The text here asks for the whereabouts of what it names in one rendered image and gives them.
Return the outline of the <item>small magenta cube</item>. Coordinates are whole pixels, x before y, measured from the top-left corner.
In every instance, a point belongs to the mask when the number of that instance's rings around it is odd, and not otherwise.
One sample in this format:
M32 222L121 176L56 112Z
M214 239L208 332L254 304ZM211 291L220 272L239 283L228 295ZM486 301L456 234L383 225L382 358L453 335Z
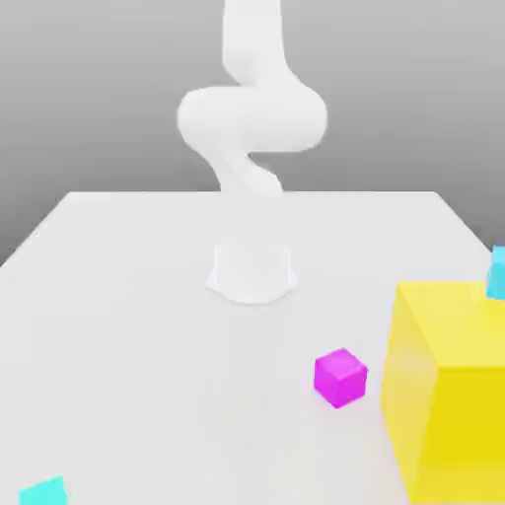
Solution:
M368 368L345 348L315 361L314 388L334 408L341 408L366 393Z

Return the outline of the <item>small light blue cube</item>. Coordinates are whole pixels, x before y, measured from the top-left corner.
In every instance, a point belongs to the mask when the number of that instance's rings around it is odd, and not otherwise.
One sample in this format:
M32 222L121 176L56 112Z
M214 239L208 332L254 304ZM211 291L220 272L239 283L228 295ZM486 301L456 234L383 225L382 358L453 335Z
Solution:
M486 277L487 298L505 301L505 246L494 246Z

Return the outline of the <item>small cyan cube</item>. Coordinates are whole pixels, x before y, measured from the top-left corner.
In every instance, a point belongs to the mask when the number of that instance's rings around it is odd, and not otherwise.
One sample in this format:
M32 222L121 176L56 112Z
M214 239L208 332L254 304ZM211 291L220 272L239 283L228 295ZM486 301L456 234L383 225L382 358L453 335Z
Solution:
M68 505L63 477L57 476L20 490L18 505Z

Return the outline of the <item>large yellow box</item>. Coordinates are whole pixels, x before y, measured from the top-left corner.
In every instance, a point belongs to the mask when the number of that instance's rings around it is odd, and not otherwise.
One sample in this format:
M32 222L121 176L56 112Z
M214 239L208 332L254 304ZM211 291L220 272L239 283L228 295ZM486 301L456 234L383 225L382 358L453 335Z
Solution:
M505 301L400 282L381 408L410 502L505 504Z

